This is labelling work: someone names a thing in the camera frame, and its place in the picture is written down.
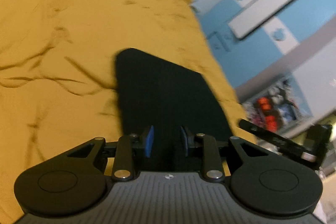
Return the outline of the blue white wardrobe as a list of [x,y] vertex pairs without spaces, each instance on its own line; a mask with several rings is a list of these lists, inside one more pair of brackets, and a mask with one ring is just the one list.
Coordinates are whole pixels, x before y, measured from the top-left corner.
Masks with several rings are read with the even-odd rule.
[[201,17],[210,49],[238,88],[335,16],[335,0],[221,0]]

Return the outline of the yellow bed blanket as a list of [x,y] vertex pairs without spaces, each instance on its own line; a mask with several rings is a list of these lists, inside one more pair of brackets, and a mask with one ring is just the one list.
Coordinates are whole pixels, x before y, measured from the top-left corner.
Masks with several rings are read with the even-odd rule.
[[191,0],[1,0],[1,223],[22,216],[14,182],[96,136],[117,140],[114,56],[137,48],[204,75],[235,135],[245,117]]

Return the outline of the black pants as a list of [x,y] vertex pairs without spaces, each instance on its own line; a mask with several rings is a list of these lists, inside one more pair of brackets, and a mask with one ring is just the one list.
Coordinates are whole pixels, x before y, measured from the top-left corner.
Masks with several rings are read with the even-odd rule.
[[232,136],[228,119],[203,76],[146,52],[116,55],[118,106],[125,135],[148,133],[149,148],[133,154],[135,170],[197,172],[202,153],[187,149],[186,134]]

